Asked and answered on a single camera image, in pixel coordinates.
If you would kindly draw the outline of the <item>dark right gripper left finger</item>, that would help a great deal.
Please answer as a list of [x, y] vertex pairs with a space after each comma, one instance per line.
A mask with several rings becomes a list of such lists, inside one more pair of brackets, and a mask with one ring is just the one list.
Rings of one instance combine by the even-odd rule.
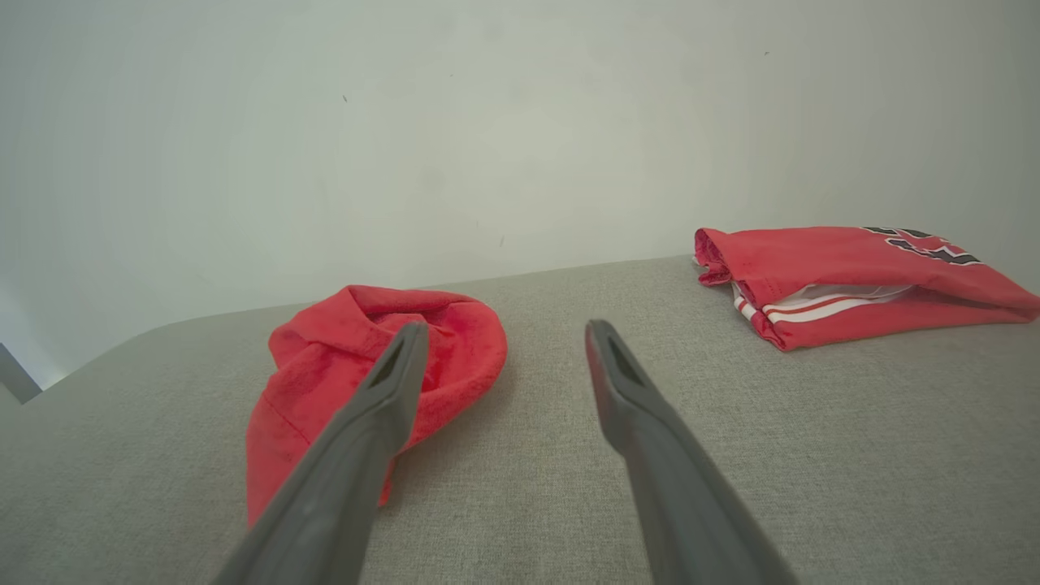
[[359, 581], [380, 492], [412, 434], [428, 348], [425, 323], [401, 327], [224, 564], [216, 583]]

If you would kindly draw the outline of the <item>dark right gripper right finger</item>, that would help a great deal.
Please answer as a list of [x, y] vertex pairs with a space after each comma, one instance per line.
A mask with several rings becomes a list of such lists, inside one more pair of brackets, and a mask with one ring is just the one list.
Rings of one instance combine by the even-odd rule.
[[624, 460], [657, 584], [794, 584], [777, 548], [610, 322], [584, 348], [603, 436]]

